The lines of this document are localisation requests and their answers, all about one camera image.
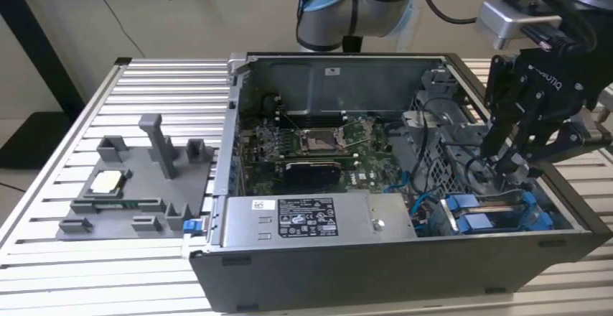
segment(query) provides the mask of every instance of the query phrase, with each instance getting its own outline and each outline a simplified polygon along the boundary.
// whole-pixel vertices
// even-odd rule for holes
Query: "slotted aluminum surface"
[[[486,82],[490,61],[467,63]],[[100,137],[122,133],[128,145],[148,144],[136,127],[140,114],[164,114],[163,130],[176,144],[199,137],[219,146],[226,80],[224,60],[135,60],[114,69],[0,230],[0,315],[216,315],[180,257],[180,239],[58,242],[54,237],[96,163]],[[612,161],[607,152],[596,152],[559,164],[611,226]],[[287,315],[423,313],[613,315],[613,242],[581,262],[549,268],[516,294],[292,310]]]

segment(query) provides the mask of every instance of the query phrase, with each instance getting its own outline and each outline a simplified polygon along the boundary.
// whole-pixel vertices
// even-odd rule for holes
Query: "white wall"
[[[0,17],[0,119],[24,119],[60,109],[56,99]]]
[[[455,17],[475,16],[482,1],[436,0]],[[123,35],[102,0],[28,2],[74,82],[91,96],[116,57],[138,57],[139,52]],[[298,0],[108,2],[147,57],[227,57],[231,52],[298,49]],[[423,9],[416,23],[414,40],[400,42],[404,51],[458,52],[466,57],[494,54],[471,27],[446,24],[430,10]],[[395,38],[366,40],[366,51],[392,52],[396,47]]]

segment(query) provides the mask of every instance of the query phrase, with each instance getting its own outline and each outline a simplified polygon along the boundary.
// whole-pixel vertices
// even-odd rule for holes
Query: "open computer chassis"
[[[486,89],[456,55],[230,63],[215,209],[190,257],[216,311],[515,292],[611,238],[551,164],[533,179],[476,159]]]

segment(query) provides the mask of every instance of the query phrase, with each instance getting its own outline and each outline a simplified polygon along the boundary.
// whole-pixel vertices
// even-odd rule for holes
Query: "white label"
[[[326,69],[326,75],[340,75],[342,67],[331,67]]]
[[[254,200],[251,204],[252,210],[275,210],[278,201],[276,200]]]

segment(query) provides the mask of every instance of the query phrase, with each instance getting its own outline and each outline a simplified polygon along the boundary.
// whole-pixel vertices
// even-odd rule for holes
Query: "power supply label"
[[[331,197],[280,199],[278,206],[279,235],[283,238],[339,235],[335,200]]]

